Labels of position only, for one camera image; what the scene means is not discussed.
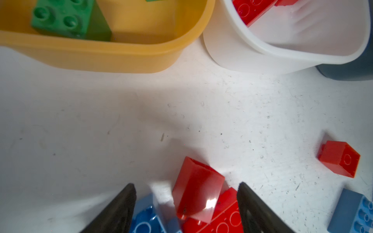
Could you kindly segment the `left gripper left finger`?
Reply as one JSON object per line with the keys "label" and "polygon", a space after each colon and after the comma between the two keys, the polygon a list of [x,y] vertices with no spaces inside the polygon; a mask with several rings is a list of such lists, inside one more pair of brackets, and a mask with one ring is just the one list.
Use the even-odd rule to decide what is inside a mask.
{"label": "left gripper left finger", "polygon": [[136,203],[136,189],[129,183],[81,233],[128,233]]}

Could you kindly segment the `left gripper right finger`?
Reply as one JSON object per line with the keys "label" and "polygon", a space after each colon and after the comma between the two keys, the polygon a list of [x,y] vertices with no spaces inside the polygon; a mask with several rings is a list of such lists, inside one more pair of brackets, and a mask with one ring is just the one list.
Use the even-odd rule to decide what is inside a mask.
{"label": "left gripper right finger", "polygon": [[244,233],[294,233],[244,182],[239,185],[237,201]]}

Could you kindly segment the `blue lego pair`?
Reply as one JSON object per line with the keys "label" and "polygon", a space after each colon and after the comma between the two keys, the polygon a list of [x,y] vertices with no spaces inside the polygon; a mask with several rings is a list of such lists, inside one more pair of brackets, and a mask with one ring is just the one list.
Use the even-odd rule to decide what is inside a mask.
{"label": "blue lego pair", "polygon": [[153,193],[136,201],[130,233],[182,233],[176,217],[166,222]]}

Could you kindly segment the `red sloped lego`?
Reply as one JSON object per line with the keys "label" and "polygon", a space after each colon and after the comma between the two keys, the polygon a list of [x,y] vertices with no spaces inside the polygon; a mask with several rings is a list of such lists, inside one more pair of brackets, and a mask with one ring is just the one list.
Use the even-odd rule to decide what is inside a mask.
{"label": "red sloped lego", "polygon": [[185,157],[172,190],[176,216],[210,223],[225,177],[207,164]]}

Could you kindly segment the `blue long lego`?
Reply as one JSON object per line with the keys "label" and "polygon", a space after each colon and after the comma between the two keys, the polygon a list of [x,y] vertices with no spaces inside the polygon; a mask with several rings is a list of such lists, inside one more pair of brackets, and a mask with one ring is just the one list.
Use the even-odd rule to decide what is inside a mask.
{"label": "blue long lego", "polygon": [[328,225],[330,233],[368,233],[373,229],[373,202],[364,195],[343,189]]}

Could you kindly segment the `dark teal plastic bin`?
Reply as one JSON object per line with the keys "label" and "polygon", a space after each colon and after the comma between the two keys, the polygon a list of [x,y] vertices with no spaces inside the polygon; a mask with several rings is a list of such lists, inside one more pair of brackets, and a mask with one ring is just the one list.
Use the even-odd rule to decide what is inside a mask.
{"label": "dark teal plastic bin", "polygon": [[341,64],[316,66],[324,77],[337,81],[368,81],[373,79],[373,32],[364,52],[356,60]]}

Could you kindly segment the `white plastic bin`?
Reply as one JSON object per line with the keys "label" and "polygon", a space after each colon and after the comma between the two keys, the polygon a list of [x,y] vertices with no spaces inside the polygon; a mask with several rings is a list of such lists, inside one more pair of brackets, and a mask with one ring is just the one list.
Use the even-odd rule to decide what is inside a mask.
{"label": "white plastic bin", "polygon": [[203,32],[221,67],[257,74],[288,74],[357,59],[371,32],[369,1],[298,1],[275,6],[251,26],[232,1],[218,1]]}

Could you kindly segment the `yellow plastic bin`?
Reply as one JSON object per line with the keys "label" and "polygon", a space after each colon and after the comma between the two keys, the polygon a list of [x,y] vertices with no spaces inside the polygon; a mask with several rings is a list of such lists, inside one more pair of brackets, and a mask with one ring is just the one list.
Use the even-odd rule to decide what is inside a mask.
{"label": "yellow plastic bin", "polygon": [[1,1],[1,45],[44,64],[113,73],[169,68],[207,26],[214,1],[96,1],[110,41],[47,36],[31,26],[38,1]]}

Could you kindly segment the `red lego long top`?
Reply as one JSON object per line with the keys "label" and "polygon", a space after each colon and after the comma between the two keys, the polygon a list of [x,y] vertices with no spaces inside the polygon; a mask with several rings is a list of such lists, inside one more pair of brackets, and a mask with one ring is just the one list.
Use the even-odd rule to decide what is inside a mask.
{"label": "red lego long top", "polygon": [[243,23],[250,27],[270,10],[276,2],[276,0],[234,0],[233,5]]}

